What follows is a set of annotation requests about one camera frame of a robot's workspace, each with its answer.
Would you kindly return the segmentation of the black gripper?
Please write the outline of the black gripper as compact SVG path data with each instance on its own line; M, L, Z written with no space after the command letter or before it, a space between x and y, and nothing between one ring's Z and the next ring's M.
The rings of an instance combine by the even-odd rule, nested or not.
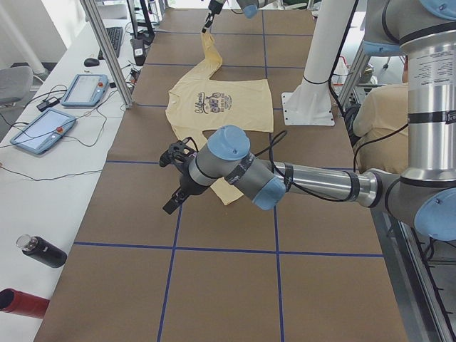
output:
M181 173L180 186L163 206L163 210L168 214L178 209L189 196L200 195L207 189L206 186L196 183L190 176L190 163L195 159L197 152L196 142L193 139L184 139L171 144L160 156L160 167L173 164Z
M210 0L209 1L209 12L210 14L207 15L207 18L205 19L205 23L202 27L202 33L206 33L212 26L213 21L214 21L214 15L213 14L220 14L221 10L223 9L223 6L225 4L225 0Z

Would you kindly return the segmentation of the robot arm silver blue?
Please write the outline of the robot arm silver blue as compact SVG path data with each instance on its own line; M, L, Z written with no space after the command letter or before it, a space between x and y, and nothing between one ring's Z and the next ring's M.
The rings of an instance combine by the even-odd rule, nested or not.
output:
M287 192L304 192L332 202L380 207L419 233L441 241L455 238L455 3L369 1L366 53L405 54L408 86L408 167L399 175L327 170L260 160L245 132L218 129L199 150L177 141L162 154L174 165L180 185L164 209L174 212L188 197L217 180L235 186L264 210Z
M209 31L210 27L214 22L214 18L216 15L220 14L224 4L226 3L225 0L211 0L208 6L208 15L205 19L205 23L202 27L202 33L206 33ZM252 18L256 15L257 11L268 6L269 4L274 3L274 0L237 0L242 13L248 18Z

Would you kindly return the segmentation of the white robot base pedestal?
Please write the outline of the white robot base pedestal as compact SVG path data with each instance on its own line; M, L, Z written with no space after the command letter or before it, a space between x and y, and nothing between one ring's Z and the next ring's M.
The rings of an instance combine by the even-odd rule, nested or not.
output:
M331 112L331 78L358 2L323 0L318 12L302 82L282 93L285 125L335 125Z

